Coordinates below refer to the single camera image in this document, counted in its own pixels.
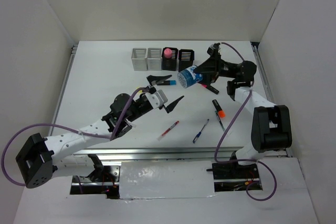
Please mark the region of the pink cap glue bottle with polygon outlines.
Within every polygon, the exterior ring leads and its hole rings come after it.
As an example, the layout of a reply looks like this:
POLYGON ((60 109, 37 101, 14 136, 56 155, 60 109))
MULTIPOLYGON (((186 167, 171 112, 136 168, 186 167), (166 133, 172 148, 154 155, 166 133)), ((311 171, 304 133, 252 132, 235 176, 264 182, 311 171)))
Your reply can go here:
POLYGON ((163 50, 163 56, 164 58, 170 59, 172 58, 173 51, 170 48, 165 48, 163 50))

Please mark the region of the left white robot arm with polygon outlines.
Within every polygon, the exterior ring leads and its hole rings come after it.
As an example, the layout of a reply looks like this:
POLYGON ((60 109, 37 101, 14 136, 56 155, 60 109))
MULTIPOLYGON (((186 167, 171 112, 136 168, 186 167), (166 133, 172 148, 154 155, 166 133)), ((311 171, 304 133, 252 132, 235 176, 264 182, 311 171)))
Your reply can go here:
POLYGON ((91 146, 106 143, 124 136, 132 128, 132 122, 155 109, 170 113, 179 103, 176 99, 167 105, 167 97, 162 90, 156 89, 170 76, 147 76, 149 85, 137 88, 131 95, 122 93, 110 105, 110 112, 98 121, 79 130, 61 126, 65 134, 42 137, 39 133, 31 135, 16 156, 27 188, 36 188, 60 175, 62 169, 85 167, 85 176, 91 181, 103 177, 103 167, 99 159, 91 154, 83 161, 65 163, 74 153, 91 146))

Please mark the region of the blue glue bottle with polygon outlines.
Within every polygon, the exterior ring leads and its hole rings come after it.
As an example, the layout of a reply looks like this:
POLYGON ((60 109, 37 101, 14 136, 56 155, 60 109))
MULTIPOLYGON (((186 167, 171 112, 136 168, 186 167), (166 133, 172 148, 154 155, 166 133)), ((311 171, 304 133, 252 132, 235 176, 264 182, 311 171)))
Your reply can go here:
POLYGON ((186 89, 203 80, 202 74, 194 72, 196 68, 197 65, 192 65, 177 74, 177 79, 183 88, 186 89))

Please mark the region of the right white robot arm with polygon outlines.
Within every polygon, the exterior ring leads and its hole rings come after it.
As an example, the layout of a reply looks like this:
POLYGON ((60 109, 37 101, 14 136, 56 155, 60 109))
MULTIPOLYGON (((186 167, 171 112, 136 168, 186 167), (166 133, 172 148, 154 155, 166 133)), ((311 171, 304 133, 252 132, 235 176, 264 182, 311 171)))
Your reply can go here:
POLYGON ((227 94, 241 104, 239 112, 246 109, 253 116, 250 142, 233 154, 234 162, 229 165, 230 174, 240 178, 247 172, 247 165, 292 145, 290 113, 287 106, 276 105, 253 90, 255 63, 227 62, 221 58, 220 46, 215 43, 208 48, 209 58, 195 72, 203 75, 204 84, 212 84, 219 77, 229 78, 227 94))

